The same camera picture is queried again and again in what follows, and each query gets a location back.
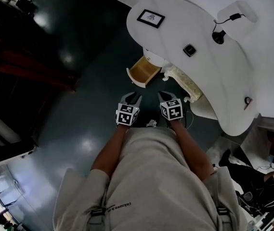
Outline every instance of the person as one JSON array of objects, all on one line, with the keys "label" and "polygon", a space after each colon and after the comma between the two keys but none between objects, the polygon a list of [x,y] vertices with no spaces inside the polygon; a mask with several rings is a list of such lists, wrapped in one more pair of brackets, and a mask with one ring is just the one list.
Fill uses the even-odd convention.
[{"label": "person", "polygon": [[228,167],[231,178],[238,183],[244,194],[250,193],[252,199],[249,206],[259,210],[252,212],[253,216],[274,211],[274,171],[263,174],[252,167],[233,164],[229,161],[231,151],[228,149],[222,155],[220,167]]},{"label": "person", "polygon": [[215,171],[180,120],[170,125],[119,124],[86,180],[62,183],[54,230],[244,230],[227,167]]}]

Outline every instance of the picture frame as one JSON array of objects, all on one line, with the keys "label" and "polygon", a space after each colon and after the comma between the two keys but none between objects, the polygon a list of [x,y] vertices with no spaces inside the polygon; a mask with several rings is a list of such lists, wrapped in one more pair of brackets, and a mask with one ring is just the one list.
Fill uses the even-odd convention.
[{"label": "picture frame", "polygon": [[164,19],[165,17],[161,14],[149,10],[143,10],[141,15],[137,18],[137,21],[143,22],[155,28],[159,28]]}]

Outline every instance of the curved white table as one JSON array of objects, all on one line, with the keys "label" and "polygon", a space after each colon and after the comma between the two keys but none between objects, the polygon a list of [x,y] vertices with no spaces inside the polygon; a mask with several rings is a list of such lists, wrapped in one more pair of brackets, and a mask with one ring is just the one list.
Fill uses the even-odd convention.
[{"label": "curved white table", "polygon": [[[165,16],[159,28],[137,21],[144,9]],[[254,99],[251,69],[236,41],[225,35],[219,45],[212,39],[213,20],[185,0],[143,0],[129,12],[127,28],[138,44],[183,70],[209,100],[223,131],[237,136],[256,114],[254,101],[244,110],[244,98]],[[183,52],[188,44],[197,50],[192,57]]]}]

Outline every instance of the dark green floor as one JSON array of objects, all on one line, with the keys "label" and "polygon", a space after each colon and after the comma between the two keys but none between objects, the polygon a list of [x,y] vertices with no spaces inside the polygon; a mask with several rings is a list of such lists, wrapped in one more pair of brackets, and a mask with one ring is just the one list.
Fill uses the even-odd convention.
[{"label": "dark green floor", "polygon": [[[65,67],[81,75],[76,93],[63,93],[53,105],[38,150],[9,164],[24,190],[23,197],[10,207],[12,214],[34,231],[48,231],[53,229],[53,208],[66,169],[88,174],[116,128],[114,115],[121,96],[132,91],[143,95],[142,119],[157,111],[159,90],[179,98],[185,92],[173,79],[162,81],[161,74],[146,89],[131,83],[126,68],[132,67],[143,52],[126,29],[130,9],[126,5],[116,0],[35,1],[37,16],[40,22],[45,18],[44,29],[55,40]],[[195,116],[189,132],[207,150],[222,130],[217,121]]]}]

